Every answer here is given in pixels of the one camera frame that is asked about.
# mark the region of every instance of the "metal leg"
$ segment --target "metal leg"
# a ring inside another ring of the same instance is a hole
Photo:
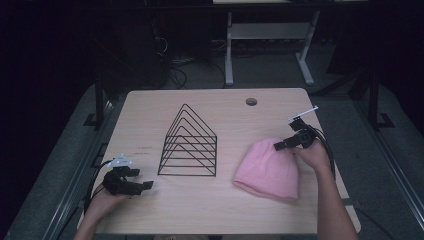
[[[227,55],[225,56],[225,84],[233,85],[233,64],[231,62],[231,12],[228,13],[227,25]]]
[[[395,127],[389,116],[385,113],[381,113],[380,116],[383,118],[383,122],[378,122],[378,87],[379,79],[377,73],[373,72],[371,76],[370,84],[370,95],[368,102],[368,121],[375,131],[380,131],[380,128],[393,128]]]
[[[100,76],[97,78],[94,89],[96,93],[96,114],[89,114],[84,122],[84,126],[95,126],[94,130],[97,131],[103,123],[103,89],[101,86]]]
[[[308,28],[308,33],[305,38],[305,45],[301,52],[296,53],[296,59],[297,59],[297,62],[299,63],[300,70],[302,71],[303,78],[305,79],[305,82],[308,85],[314,84],[314,80],[312,78],[311,73],[309,72],[309,68],[305,62],[305,59],[306,59],[306,54],[308,53],[308,50],[309,50],[309,46],[311,45],[312,37],[314,36],[315,27],[318,22],[319,14],[320,14],[320,11],[316,11],[314,13],[314,16],[312,17],[312,21]]]

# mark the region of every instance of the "table top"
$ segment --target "table top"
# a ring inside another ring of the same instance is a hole
[[[246,104],[254,98],[255,106]],[[216,176],[165,176],[158,168],[166,134],[183,104],[217,135]],[[123,234],[293,234],[316,233],[317,183],[297,159],[297,201],[254,196],[232,184],[250,146],[267,137],[293,136],[289,117],[312,108],[303,89],[134,91],[128,94],[104,161],[122,153],[141,170],[128,181],[154,181],[151,190],[124,202],[99,224],[99,233]],[[302,119],[321,128],[314,112]],[[95,185],[110,168],[104,167]],[[336,169],[342,198],[349,198]],[[347,206],[355,228],[360,223]]]

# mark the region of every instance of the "pink knit hat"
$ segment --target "pink knit hat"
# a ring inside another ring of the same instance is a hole
[[[274,149],[278,142],[278,138],[266,138],[253,144],[238,167],[233,184],[260,197],[297,200],[299,170],[288,149]]]

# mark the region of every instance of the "wire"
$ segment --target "wire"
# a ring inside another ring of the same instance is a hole
[[[227,42],[225,40],[218,40],[216,43],[221,43],[220,46],[216,47],[216,48],[212,48],[211,51],[212,52],[219,52],[222,49],[225,48],[225,46],[227,46]]]
[[[156,37],[155,39],[156,40],[162,40],[165,43],[165,48],[162,50],[162,54],[165,53],[166,50],[168,50],[168,41],[166,41],[166,39],[162,38],[162,37]]]
[[[105,187],[100,188],[97,192],[93,193],[93,196],[91,196],[91,199],[93,199],[99,192],[101,192]]]
[[[99,175],[100,169],[102,169],[106,164],[112,162],[112,160],[108,160],[105,161],[104,163],[102,163],[102,165],[100,165],[100,167],[96,168],[96,171],[94,172],[91,180],[90,180],[90,184],[88,185],[88,189],[87,189],[87,193],[85,194],[84,197],[84,212],[87,211],[88,206],[90,205],[91,202],[91,192],[93,191],[93,187],[94,187],[94,182],[97,179],[97,176]]]
[[[133,72],[135,75],[137,75],[138,77],[140,77],[141,79],[149,82],[150,84],[153,84],[154,86],[157,85],[157,83],[155,83],[154,81],[152,81],[151,79],[141,75],[140,73],[138,73],[135,69],[133,69],[132,67],[130,67],[128,64],[126,64],[124,61],[122,61],[119,57],[117,57],[115,54],[113,54],[111,51],[109,51],[109,49],[107,49],[101,42],[99,42],[99,40],[97,40],[97,38],[91,34],[91,37],[93,38],[93,40],[100,46],[100,48],[102,48],[106,53],[108,53],[110,56],[112,56],[117,62],[119,62],[120,64],[122,64],[124,67],[126,67],[128,70],[130,70],[131,72]]]
[[[251,41],[244,42],[244,44],[245,44],[244,48],[238,48],[239,46],[235,46],[234,52],[233,52],[233,56],[235,58],[253,58],[253,57],[261,55],[261,52],[259,51],[259,49],[254,44],[252,44]]]
[[[324,137],[323,132],[317,128],[312,127],[311,125],[308,125],[305,123],[300,123],[300,124],[303,125],[305,128],[307,128],[308,130],[313,131],[315,135],[317,135],[318,139],[324,145],[325,151],[327,152],[328,159],[330,161],[331,172],[333,173],[334,180],[336,180],[336,165],[334,163],[334,155],[333,155],[333,152],[331,151],[330,145],[328,145],[327,140]]]
[[[373,222],[378,228],[380,228],[381,231],[383,231],[387,237],[389,237],[391,240],[395,240],[395,238],[389,233],[389,231],[387,231],[380,223],[378,223],[374,218],[372,218],[370,215],[368,215],[366,212],[364,212],[362,209],[360,208],[356,208],[355,210],[360,212],[362,215],[364,215],[368,220],[370,220],[371,222]]]
[[[186,83],[186,81],[187,81],[187,75],[186,75],[183,71],[181,71],[181,70],[179,70],[179,69],[176,69],[176,67],[182,67],[182,66],[185,66],[185,65],[188,65],[188,64],[203,63],[203,64],[207,64],[207,65],[210,65],[210,66],[213,66],[213,67],[217,68],[217,69],[218,69],[218,71],[221,73],[221,75],[222,75],[222,77],[223,77],[223,80],[224,80],[224,84],[223,84],[222,88],[224,89],[224,88],[225,88],[225,86],[226,86],[226,82],[225,82],[225,73],[224,73],[224,71],[222,70],[222,68],[220,68],[220,67],[219,67],[217,64],[215,64],[215,63],[211,63],[211,62],[208,62],[208,61],[204,61],[204,60],[200,60],[200,59],[195,59],[195,58],[187,58],[187,59],[185,59],[185,60],[174,60],[173,62],[174,62],[174,64],[176,64],[176,66],[175,66],[175,68],[172,68],[172,69],[177,70],[177,71],[179,71],[179,72],[183,73],[183,74],[184,74],[184,76],[185,76],[184,85],[185,85],[185,83]]]
[[[176,68],[170,68],[170,70],[173,70],[174,71],[174,76],[170,75],[169,77],[175,83],[177,89],[184,88],[185,87],[185,84],[187,83],[187,75],[185,74],[185,72],[183,72],[183,71],[181,71],[179,69],[176,69]],[[177,72],[181,73],[183,75],[183,77],[184,77],[184,80],[183,80],[182,83],[178,79]]]

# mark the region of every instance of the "black wire rack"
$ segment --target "black wire rack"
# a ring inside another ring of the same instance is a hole
[[[163,144],[158,175],[216,176],[217,136],[183,104]]]

